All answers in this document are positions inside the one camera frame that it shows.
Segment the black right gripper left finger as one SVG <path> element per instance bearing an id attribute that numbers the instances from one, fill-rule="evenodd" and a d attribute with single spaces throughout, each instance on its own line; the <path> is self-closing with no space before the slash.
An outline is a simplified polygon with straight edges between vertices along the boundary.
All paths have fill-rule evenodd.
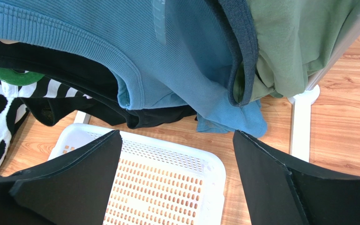
<path id="1" fill-rule="evenodd" d="M 0 176 L 0 225 L 100 225 L 122 147 L 118 130 L 45 163 Z"/>

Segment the black tank top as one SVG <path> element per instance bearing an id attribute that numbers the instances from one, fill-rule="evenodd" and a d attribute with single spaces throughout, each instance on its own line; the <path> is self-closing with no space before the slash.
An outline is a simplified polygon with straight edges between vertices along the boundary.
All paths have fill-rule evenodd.
<path id="1" fill-rule="evenodd" d="M 194 116 L 188 106 L 125 110 L 118 103 L 118 82 L 104 65 L 85 57 L 25 43 L 0 41 L 0 68 L 27 70 L 74 88 L 102 103 L 99 119 L 111 126 L 126 123 L 130 129 L 156 127 Z"/>

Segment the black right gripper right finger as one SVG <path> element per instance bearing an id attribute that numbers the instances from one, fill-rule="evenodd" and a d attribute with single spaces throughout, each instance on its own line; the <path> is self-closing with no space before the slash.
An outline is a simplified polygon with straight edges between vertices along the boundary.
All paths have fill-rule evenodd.
<path id="1" fill-rule="evenodd" d="M 360 176 L 336 172 L 236 131 L 233 146 L 254 225 L 360 225 Z"/>

